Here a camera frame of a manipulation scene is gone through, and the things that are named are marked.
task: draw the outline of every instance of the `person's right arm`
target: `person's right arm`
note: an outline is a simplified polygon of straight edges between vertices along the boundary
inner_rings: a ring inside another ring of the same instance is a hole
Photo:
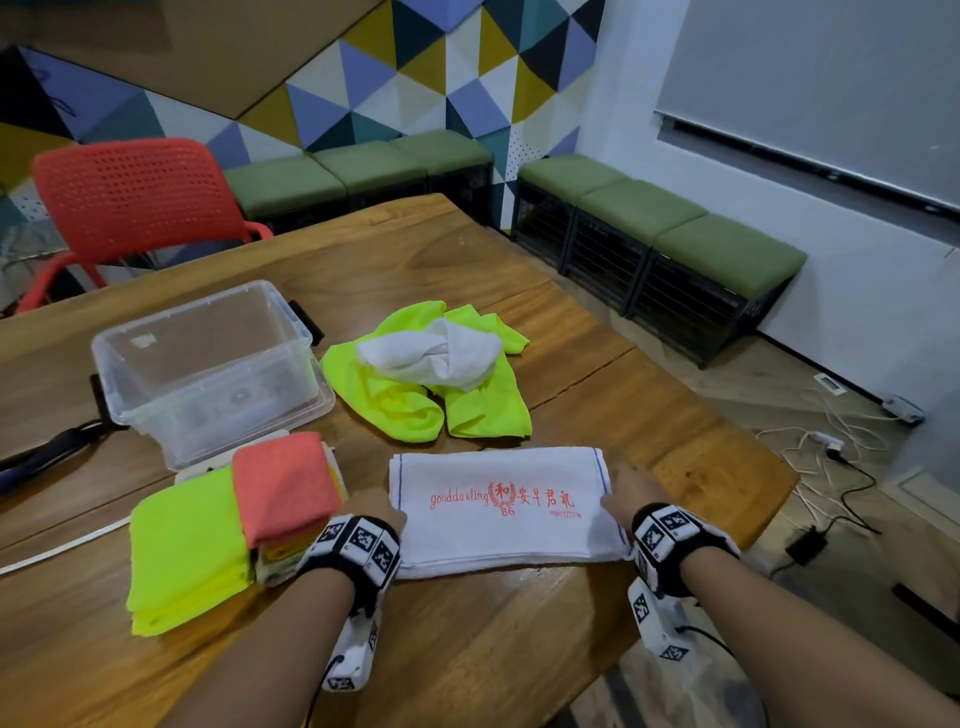
[[[672,502],[649,473],[615,471],[604,507],[628,531],[634,514]],[[960,707],[824,614],[718,548],[681,564],[684,583],[771,713],[797,728],[956,728]]]

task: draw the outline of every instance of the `red chair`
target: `red chair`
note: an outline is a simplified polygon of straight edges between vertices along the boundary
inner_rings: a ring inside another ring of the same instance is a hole
[[[274,236],[243,219],[224,173],[190,139],[138,139],[64,147],[37,155],[34,182],[70,249],[50,258],[17,313],[40,307],[47,288],[77,263],[97,286],[98,264],[204,240]]]

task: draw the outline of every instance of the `green cushion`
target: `green cushion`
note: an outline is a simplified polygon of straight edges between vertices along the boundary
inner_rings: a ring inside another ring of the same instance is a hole
[[[806,253],[720,215],[705,215],[659,235],[654,248],[753,300],[796,275]]]
[[[527,162],[520,167],[518,176],[571,205],[576,205],[588,192],[628,179],[606,164],[582,155]]]
[[[347,190],[313,159],[288,157],[228,169],[230,189],[251,220],[342,200]]]
[[[402,136],[391,144],[419,159],[429,175],[493,163],[493,154],[480,142],[448,129]]]
[[[627,180],[580,198],[584,212],[650,245],[657,235],[703,217],[707,211],[649,182]]]
[[[311,155],[333,173],[351,195],[426,177],[416,158],[385,141],[368,141]]]

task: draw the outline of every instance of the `forearm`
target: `forearm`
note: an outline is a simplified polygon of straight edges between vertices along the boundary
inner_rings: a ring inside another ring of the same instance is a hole
[[[850,629],[717,548],[684,583],[771,711],[790,725],[960,725],[960,709]]]
[[[353,596],[339,571],[305,573],[194,683],[161,728],[298,728]]]

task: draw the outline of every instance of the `person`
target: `person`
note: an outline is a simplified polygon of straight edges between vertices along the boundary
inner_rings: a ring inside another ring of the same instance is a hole
[[[628,531],[640,509],[673,502],[643,469],[619,464],[613,475],[612,495],[602,503]],[[352,496],[341,513],[380,519],[397,534],[406,523],[380,489]],[[949,698],[727,551],[698,548],[680,570],[770,713],[786,725],[960,726],[960,708]],[[161,728],[298,728],[353,599],[353,582],[338,570],[301,574],[183,695]]]

